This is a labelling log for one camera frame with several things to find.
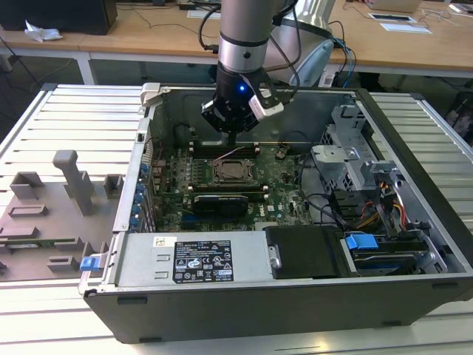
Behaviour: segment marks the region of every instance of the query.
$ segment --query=motherboard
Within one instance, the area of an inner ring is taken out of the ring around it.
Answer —
[[[301,155],[278,145],[162,149],[153,162],[157,231],[253,231],[312,223]]]

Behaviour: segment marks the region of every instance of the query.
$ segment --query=power cable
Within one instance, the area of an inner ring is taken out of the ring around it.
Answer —
[[[205,26],[205,23],[207,22],[207,20],[210,18],[210,16],[212,16],[212,14],[216,13],[218,10],[220,10],[222,7],[219,5],[219,6],[216,6],[216,7],[213,7],[210,11],[208,11],[204,18],[202,19],[202,22],[200,22],[200,26],[199,26],[199,32],[198,32],[198,36],[199,36],[199,43],[200,43],[200,46],[204,49],[204,50],[211,50],[212,52],[214,52],[215,54],[218,53],[218,44],[211,44],[211,45],[208,45],[208,44],[205,44],[204,41],[203,41],[203,38],[202,38],[202,31],[204,29],[204,26]]]
[[[15,52],[13,52],[13,50],[10,48],[10,46],[8,45],[8,43],[0,36],[0,40],[3,42],[3,44],[5,45],[5,47],[13,54],[13,56],[16,58],[16,60],[22,65],[22,67],[27,71],[28,75],[34,80],[35,83],[37,83],[37,85],[41,86],[39,84],[39,81],[38,79],[36,79],[36,77],[30,72],[30,70],[28,69],[28,67],[23,63],[23,61],[21,60],[21,58],[16,55]]]

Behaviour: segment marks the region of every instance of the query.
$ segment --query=gray 3d-printed part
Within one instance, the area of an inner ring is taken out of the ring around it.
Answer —
[[[74,251],[83,249],[84,242],[81,238],[77,237],[73,242],[56,242],[54,246],[59,251]]]
[[[75,150],[58,150],[52,159],[52,164],[62,170],[68,185],[68,195],[72,195],[77,202],[83,216],[92,215],[93,185],[87,173],[79,172],[77,162],[77,152]]]
[[[7,209],[7,213],[12,218],[40,217],[47,214],[47,208],[45,205],[11,206]]]
[[[44,184],[35,172],[19,172],[10,184],[10,188],[19,200],[36,199],[34,188],[39,186],[44,186]]]
[[[107,253],[108,250],[109,250],[109,245],[106,242],[102,242],[101,250],[100,250],[99,254]]]
[[[107,175],[103,181],[103,188],[105,189],[107,199],[119,198],[123,188],[123,176]]]
[[[0,231],[1,238],[7,239],[25,239],[36,238],[39,230],[36,227],[24,228],[3,228]]]
[[[79,263],[72,255],[50,257],[47,267],[50,268],[52,272],[77,271],[79,269]]]
[[[88,257],[90,254],[94,254],[95,251],[90,242],[86,242],[84,245],[84,250],[82,251],[82,258]]]

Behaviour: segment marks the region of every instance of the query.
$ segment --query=black cable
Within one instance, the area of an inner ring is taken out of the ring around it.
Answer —
[[[346,46],[347,44],[345,43],[345,29],[343,27],[343,24],[340,21],[332,21],[332,22],[329,22],[328,24],[329,24],[329,26],[331,24],[339,24],[340,25],[340,28],[341,28],[341,42],[344,46]],[[343,69],[345,69],[345,67],[347,66],[347,62],[348,62],[348,55],[347,55],[347,52],[345,52],[344,49],[343,49],[343,54],[345,55],[345,62],[343,63],[343,66],[341,67],[339,72],[343,72]]]
[[[22,87],[15,87],[15,86],[13,86],[12,83],[11,83],[11,81],[10,81],[10,79],[8,78],[7,73],[2,72],[2,74],[3,74],[4,78],[5,78],[5,80],[7,81],[7,85],[8,85],[9,88],[15,89],[15,90],[23,91],[23,92],[27,93],[29,96],[32,95],[31,92],[29,92],[28,90],[26,90],[26,89],[24,89],[24,88],[22,88]]]
[[[305,164],[307,163],[307,161],[309,160],[309,157],[311,157],[312,155],[309,153],[305,156],[305,159],[304,161],[302,162],[302,166],[301,166],[301,172],[299,173],[299,191],[301,192],[301,195],[302,195],[302,199],[304,201],[307,201],[307,203],[309,203],[310,206],[312,206],[314,209],[320,211],[321,213],[323,214],[326,214],[328,217],[332,218],[333,220],[337,220],[335,218],[335,216],[333,216],[333,214],[323,210],[321,207],[318,207],[315,203],[313,203],[312,201],[309,201],[307,199],[307,196],[305,195],[304,193],[304,190],[302,189],[302,175],[304,174],[304,168],[305,168]]]
[[[195,33],[196,35],[198,35],[199,33],[197,31],[194,31],[193,29],[189,28],[189,27],[186,27],[186,26],[183,26],[181,24],[151,24],[151,22],[149,22],[147,19],[145,19],[144,17],[142,17],[142,15],[136,11],[136,9],[132,9],[143,21],[145,21],[147,24],[148,24],[148,28],[153,28],[153,27],[159,27],[159,26],[178,26],[178,27],[182,27],[184,29],[186,29],[187,31],[191,31],[193,33]],[[217,38],[218,36],[209,36],[209,35],[202,35],[204,37],[207,37],[207,38]]]
[[[356,58],[356,53],[354,50],[352,50],[351,48],[347,48],[347,51],[350,51],[351,53],[353,53],[353,57],[354,57],[354,65],[353,65],[353,69],[351,70],[350,74],[347,76],[347,80],[345,80],[344,84],[343,84],[343,87],[345,87],[345,85],[348,84],[348,81],[350,80],[350,78],[352,77],[353,73],[355,72],[355,68],[356,68],[356,62],[358,61],[358,59]]]
[[[274,39],[274,37],[272,35],[269,36],[270,40],[273,42],[274,46],[276,47],[276,49],[279,51],[279,53],[281,53],[282,57],[284,58],[284,60],[286,61],[287,65],[289,66],[289,68],[292,70],[293,74],[296,76],[296,85],[292,91],[292,93],[290,94],[291,98],[294,97],[294,95],[296,94],[297,90],[299,90],[300,86],[301,86],[301,78],[299,77],[299,74],[297,73],[297,70],[296,68],[294,68],[293,65],[291,65],[289,59],[287,58],[286,56],[286,53],[284,53],[284,51],[282,50],[282,48],[279,46],[278,42],[276,42],[276,40]]]
[[[326,209],[327,207],[330,207],[329,203],[327,203],[326,205],[323,205],[322,209]],[[324,214],[320,212],[320,224],[323,224],[323,223],[324,223]]]
[[[203,41],[203,38],[202,38],[202,31],[204,29],[204,26],[205,26],[205,23],[207,22],[207,20],[210,18],[210,16],[212,16],[212,14],[216,13],[218,10],[220,10],[222,8],[221,5],[219,6],[216,6],[216,7],[213,7],[210,11],[208,11],[204,18],[202,19],[202,22],[200,22],[200,26],[199,26],[199,32],[198,32],[198,36],[199,36],[199,43],[200,43],[200,46],[204,49],[204,50],[211,50],[211,51],[216,51],[216,49],[218,48],[218,46],[216,44],[213,44],[213,45],[207,45],[204,43]]]
[[[28,69],[28,67],[26,65],[24,65],[23,61],[21,60],[21,58],[19,56],[16,55],[15,52],[13,52],[13,50],[10,48],[10,46],[8,45],[8,43],[0,36],[0,40],[3,42],[3,44],[5,45],[5,47],[13,54],[13,56],[16,58],[16,60],[23,66],[23,68],[27,71],[28,75],[35,81],[35,83],[37,83],[38,86],[41,86],[41,84],[39,83],[38,79],[36,79],[36,77],[30,72],[30,70]]]
[[[285,133],[283,133],[280,137],[279,137],[279,141],[278,141],[278,144],[282,144],[284,143],[284,139],[288,136],[288,135],[292,135],[293,133],[297,133],[299,135],[301,135],[302,137],[304,137],[306,143],[313,143],[309,137],[303,133],[303,131],[298,131],[298,130],[292,130],[292,131],[287,131]]]
[[[467,87],[463,87],[462,85],[454,85],[453,83],[449,82],[448,80],[446,80],[445,78],[436,78],[440,81],[442,81],[443,83],[449,85],[450,87],[452,87],[453,89],[455,90],[458,90],[458,91],[463,91],[463,92],[473,92],[473,89],[469,89]]]
[[[275,16],[284,15],[288,13],[289,11],[294,10],[297,5],[297,1],[298,0],[294,0],[290,5],[288,5],[285,9],[282,9],[281,11],[279,11]]]
[[[2,112],[0,111],[0,115],[3,115],[5,116],[6,118],[8,118],[9,120],[13,121],[13,122],[16,122],[16,119],[8,114],[6,114],[5,112]]]
[[[296,56],[296,59],[294,59],[293,61],[289,61],[289,63],[286,61],[286,64],[281,64],[281,65],[275,65],[274,67],[269,67],[269,68],[265,68],[265,71],[266,72],[274,72],[276,70],[283,70],[283,69],[287,69],[288,67],[290,67],[291,65],[294,66],[296,65],[299,60],[301,59],[302,57],[302,42],[301,42],[301,33],[299,32],[299,23],[297,21],[297,14],[296,14],[296,10],[293,9],[293,16],[294,16],[294,21],[296,22],[296,34],[297,34],[297,45],[298,45],[298,50],[297,50],[297,56]]]

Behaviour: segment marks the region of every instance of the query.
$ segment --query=metal bracket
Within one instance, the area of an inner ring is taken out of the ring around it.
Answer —
[[[332,111],[332,118],[335,125],[343,129],[356,129],[361,131],[366,118],[357,106],[337,106]]]
[[[360,158],[355,148],[343,146],[313,146],[311,153],[321,176],[337,186],[344,185],[347,163]]]
[[[397,170],[398,167],[394,161],[365,161],[360,168],[364,179],[364,186],[375,185],[375,174],[389,174]]]
[[[150,107],[159,101],[163,94],[163,88],[160,83],[146,83],[141,87],[140,100],[141,106]]]

